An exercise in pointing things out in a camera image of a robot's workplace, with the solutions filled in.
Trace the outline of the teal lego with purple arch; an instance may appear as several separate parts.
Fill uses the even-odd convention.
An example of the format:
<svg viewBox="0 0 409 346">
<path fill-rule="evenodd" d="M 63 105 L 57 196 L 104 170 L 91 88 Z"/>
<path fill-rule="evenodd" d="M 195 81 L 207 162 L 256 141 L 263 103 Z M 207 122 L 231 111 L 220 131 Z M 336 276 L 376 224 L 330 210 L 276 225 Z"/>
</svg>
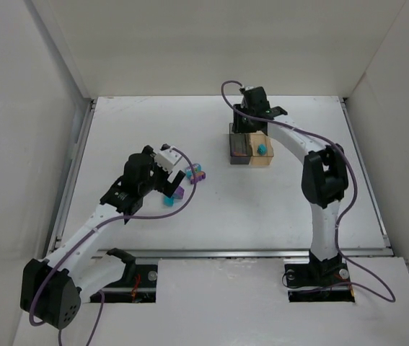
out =
<svg viewBox="0 0 409 346">
<path fill-rule="evenodd" d="M 177 201 L 181 201 L 184 198 L 185 190 L 179 186 L 172 194 L 171 197 L 164 196 L 163 204 L 171 208 Z"/>
</svg>

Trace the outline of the purple lego brick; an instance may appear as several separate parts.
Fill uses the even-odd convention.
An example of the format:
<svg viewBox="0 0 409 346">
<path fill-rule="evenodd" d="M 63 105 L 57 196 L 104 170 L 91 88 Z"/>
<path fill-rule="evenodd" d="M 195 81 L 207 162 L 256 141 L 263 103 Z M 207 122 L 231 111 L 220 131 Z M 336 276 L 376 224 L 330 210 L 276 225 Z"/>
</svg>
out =
<svg viewBox="0 0 409 346">
<path fill-rule="evenodd" d="M 232 156 L 234 156 L 234 157 L 247 157 L 248 155 L 246 153 L 232 152 Z"/>
</svg>

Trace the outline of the teal purple lego stack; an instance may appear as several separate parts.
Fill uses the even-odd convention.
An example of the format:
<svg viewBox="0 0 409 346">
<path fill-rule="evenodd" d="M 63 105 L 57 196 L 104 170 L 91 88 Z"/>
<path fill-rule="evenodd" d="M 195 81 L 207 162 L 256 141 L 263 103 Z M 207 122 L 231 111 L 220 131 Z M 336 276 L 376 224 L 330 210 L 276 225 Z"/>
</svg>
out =
<svg viewBox="0 0 409 346">
<path fill-rule="evenodd" d="M 186 177 L 191 185 L 206 179 L 206 173 L 202 170 L 200 164 L 192 164 L 185 169 Z"/>
</svg>

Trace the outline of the teal lego brick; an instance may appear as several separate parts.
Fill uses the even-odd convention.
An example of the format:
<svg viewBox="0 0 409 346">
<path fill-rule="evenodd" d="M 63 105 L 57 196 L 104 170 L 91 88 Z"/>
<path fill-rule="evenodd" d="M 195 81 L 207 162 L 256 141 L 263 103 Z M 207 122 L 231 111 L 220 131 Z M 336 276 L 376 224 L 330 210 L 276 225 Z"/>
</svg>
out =
<svg viewBox="0 0 409 346">
<path fill-rule="evenodd" d="M 257 152 L 259 155 L 264 156 L 267 154 L 268 150 L 267 147 L 264 144 L 260 144 L 258 146 Z"/>
</svg>

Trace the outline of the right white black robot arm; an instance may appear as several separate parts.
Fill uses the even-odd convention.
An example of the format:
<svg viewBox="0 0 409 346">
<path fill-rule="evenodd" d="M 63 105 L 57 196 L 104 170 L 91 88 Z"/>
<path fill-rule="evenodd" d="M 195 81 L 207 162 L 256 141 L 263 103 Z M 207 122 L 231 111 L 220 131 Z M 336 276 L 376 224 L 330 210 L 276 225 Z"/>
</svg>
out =
<svg viewBox="0 0 409 346">
<path fill-rule="evenodd" d="M 309 264 L 327 272 L 342 263 L 335 245 L 340 202 L 348 188 L 346 164 L 326 140 L 301 129 L 282 107 L 271 107 L 263 87 L 241 87 L 242 101 L 234 105 L 234 133 L 263 132 L 302 163 L 301 189 L 312 211 Z"/>
</svg>

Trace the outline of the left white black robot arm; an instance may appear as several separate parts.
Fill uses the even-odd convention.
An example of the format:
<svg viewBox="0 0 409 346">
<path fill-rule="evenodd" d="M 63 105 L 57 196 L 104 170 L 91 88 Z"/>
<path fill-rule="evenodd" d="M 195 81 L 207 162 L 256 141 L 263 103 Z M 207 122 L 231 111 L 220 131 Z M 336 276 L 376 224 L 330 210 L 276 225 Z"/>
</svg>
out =
<svg viewBox="0 0 409 346">
<path fill-rule="evenodd" d="M 187 156 L 174 146 L 159 151 L 145 146 L 132 154 L 123 174 L 100 198 L 85 224 L 56 251 L 43 259 L 31 259 L 23 270 L 20 308 L 26 311 L 32 326 L 49 324 L 66 328 L 81 305 L 105 286 L 131 277 L 135 257 L 120 249 L 110 249 L 101 259 L 92 258 L 131 220 L 139 220 L 138 211 L 152 191 L 170 197 L 185 178 L 177 164 Z"/>
</svg>

